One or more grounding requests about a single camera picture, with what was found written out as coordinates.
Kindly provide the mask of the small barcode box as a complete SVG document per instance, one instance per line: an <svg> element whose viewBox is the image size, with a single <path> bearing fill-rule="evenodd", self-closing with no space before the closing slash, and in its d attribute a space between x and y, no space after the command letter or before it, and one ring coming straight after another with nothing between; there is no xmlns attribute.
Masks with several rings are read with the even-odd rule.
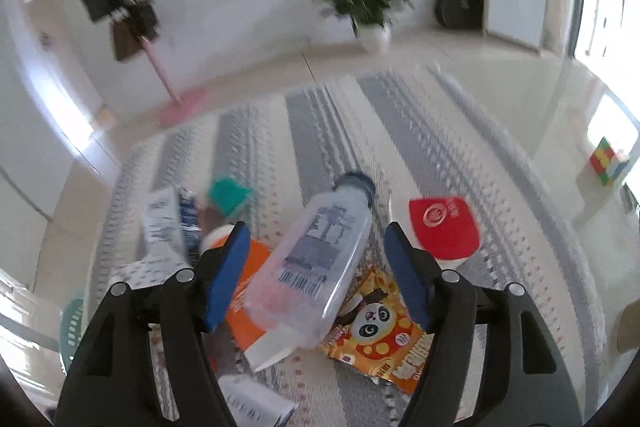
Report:
<svg viewBox="0 0 640 427"><path fill-rule="evenodd" d="M244 375L224 375L218 385L229 410L241 427L285 426L297 404Z"/></svg>

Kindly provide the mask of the orange panda snack bag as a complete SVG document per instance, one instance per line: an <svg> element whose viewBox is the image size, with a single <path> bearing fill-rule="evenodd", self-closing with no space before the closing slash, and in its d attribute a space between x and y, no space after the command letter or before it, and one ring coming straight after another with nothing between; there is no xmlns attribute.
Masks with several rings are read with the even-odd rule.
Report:
<svg viewBox="0 0 640 427"><path fill-rule="evenodd" d="M411 395L418 387L433 336L410 317L393 279L376 265L358 280L320 343L331 359Z"/></svg>

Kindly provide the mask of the white blue milk carton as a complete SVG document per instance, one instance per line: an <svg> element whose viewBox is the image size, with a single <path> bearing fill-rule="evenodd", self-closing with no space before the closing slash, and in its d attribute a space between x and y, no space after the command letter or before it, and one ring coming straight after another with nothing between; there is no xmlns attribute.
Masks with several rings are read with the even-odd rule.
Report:
<svg viewBox="0 0 640 427"><path fill-rule="evenodd" d="M167 185L153 192L143 209L142 230L149 254L175 254L190 265L200 259L202 230L195 194L186 188Z"/></svg>

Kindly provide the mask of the red white paper cup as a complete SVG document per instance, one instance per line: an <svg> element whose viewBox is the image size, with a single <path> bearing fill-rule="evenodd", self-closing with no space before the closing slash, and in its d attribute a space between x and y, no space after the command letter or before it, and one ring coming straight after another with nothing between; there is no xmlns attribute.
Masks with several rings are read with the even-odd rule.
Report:
<svg viewBox="0 0 640 427"><path fill-rule="evenodd" d="M411 245L443 268L457 267L480 250L480 226L462 197L398 196L388 203L388 212Z"/></svg>

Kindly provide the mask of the clear plastic bottle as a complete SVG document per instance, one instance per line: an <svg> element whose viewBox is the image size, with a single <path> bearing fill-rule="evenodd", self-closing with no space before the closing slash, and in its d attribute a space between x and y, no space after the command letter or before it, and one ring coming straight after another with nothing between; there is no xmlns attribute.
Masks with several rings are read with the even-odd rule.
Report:
<svg viewBox="0 0 640 427"><path fill-rule="evenodd" d="M255 275L258 317L285 326L295 350L331 329L369 240L375 193L370 176L344 173L311 197Z"/></svg>

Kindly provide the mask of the heart patterned white wrapper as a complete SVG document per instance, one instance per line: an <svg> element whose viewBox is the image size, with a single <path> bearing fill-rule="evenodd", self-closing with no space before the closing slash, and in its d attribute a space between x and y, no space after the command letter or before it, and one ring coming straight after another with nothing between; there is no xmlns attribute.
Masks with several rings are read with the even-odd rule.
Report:
<svg viewBox="0 0 640 427"><path fill-rule="evenodd" d="M115 269L108 286L126 283L131 289L140 289L162 285L176 272L189 268L189 263L171 248L160 248L159 251L150 251L141 260Z"/></svg>

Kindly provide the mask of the teal foam block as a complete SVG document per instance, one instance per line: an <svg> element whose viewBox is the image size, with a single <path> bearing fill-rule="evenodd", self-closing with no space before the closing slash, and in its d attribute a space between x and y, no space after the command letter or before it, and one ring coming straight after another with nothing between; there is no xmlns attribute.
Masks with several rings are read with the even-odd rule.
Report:
<svg viewBox="0 0 640 427"><path fill-rule="evenodd" d="M224 216L229 217L240 209L252 195L252 190L235 179L214 180L207 191L209 202Z"/></svg>

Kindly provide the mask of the colourful cube toy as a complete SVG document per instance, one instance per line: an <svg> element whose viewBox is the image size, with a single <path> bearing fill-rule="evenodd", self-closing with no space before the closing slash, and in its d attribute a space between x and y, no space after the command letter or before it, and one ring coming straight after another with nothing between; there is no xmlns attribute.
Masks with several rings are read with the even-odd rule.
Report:
<svg viewBox="0 0 640 427"><path fill-rule="evenodd" d="M607 139L602 138L589 157L589 165L603 186L613 183L627 167L629 159L613 150Z"/></svg>

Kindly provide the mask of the striped woven table cloth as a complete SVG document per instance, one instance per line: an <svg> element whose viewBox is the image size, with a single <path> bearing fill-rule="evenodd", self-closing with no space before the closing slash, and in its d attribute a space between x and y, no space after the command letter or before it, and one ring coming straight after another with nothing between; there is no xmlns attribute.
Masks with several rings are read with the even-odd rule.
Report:
<svg viewBox="0 0 640 427"><path fill-rule="evenodd" d="M115 185L86 294L94 311L142 259L142 211L165 186L202 193L223 176L252 190L240 216L276 245L314 194L349 170L376 194L363 265L386 265L382 235L405 199L454 195L471 206L480 250L471 282L522 283L562 352L586 415L599 401L604 314L578 238L524 150L454 78L418 68L329 81L198 117L137 145Z"/></svg>

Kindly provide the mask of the brown hanging handbag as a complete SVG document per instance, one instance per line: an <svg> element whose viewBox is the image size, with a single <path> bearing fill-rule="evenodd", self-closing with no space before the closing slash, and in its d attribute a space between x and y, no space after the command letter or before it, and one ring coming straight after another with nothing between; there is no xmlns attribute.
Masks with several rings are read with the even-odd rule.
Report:
<svg viewBox="0 0 640 427"><path fill-rule="evenodd" d="M132 30L129 16L112 18L110 23L114 59L126 62L142 51L137 34Z"/></svg>

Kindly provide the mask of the black hanging bag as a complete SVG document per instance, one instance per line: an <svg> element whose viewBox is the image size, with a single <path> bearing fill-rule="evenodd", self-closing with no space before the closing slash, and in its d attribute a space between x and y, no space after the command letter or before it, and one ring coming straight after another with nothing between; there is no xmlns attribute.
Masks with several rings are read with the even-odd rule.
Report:
<svg viewBox="0 0 640 427"><path fill-rule="evenodd" d="M135 37L150 41L158 37L157 28L160 23L152 0L134 0L127 5L127 11L129 27Z"/></svg>

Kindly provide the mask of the potted green plant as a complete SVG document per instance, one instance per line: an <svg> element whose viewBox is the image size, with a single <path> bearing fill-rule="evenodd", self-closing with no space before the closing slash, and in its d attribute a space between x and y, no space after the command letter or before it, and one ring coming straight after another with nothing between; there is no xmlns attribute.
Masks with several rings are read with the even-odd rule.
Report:
<svg viewBox="0 0 640 427"><path fill-rule="evenodd" d="M392 43L394 16L414 9L411 0L322 0L324 12L349 20L360 46L370 54L384 54Z"/></svg>

